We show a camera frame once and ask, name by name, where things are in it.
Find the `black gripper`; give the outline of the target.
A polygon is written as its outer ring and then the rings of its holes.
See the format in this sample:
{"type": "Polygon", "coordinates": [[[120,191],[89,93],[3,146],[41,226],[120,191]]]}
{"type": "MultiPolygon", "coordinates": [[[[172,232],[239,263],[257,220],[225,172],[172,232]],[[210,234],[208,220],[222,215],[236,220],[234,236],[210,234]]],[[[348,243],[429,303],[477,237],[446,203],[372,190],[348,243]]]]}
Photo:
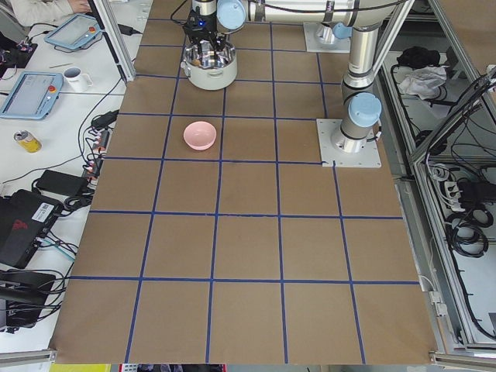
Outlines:
{"type": "Polygon", "coordinates": [[[215,51],[220,53],[226,48],[226,35],[218,33],[216,11],[209,15],[201,14],[199,9],[189,12],[182,26],[189,41],[195,44],[193,60],[203,61],[203,46],[205,40],[215,43],[215,51]]]}

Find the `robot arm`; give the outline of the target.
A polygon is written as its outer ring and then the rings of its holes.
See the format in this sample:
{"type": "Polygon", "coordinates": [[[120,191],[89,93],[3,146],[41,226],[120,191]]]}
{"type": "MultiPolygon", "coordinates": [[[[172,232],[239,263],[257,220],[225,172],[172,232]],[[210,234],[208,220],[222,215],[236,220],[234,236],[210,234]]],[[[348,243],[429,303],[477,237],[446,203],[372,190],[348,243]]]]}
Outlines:
{"type": "Polygon", "coordinates": [[[246,22],[348,27],[350,51],[342,83],[346,116],[330,140],[343,153],[358,153],[381,115],[371,86],[412,6],[411,1],[193,1],[180,24],[189,40],[181,66],[194,86],[217,91],[237,75],[236,49],[227,34],[246,22]]]}

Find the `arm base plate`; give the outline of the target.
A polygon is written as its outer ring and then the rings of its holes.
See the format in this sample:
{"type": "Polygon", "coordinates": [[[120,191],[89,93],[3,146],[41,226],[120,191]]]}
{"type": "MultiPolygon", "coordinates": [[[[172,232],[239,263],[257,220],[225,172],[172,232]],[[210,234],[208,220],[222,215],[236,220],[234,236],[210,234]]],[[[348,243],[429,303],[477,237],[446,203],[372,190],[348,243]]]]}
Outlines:
{"type": "Polygon", "coordinates": [[[341,119],[317,119],[323,167],[380,168],[381,159],[373,130],[363,139],[350,139],[341,131],[341,119]]]}
{"type": "Polygon", "coordinates": [[[313,53],[349,53],[353,29],[343,23],[304,23],[306,50],[313,53]]]}

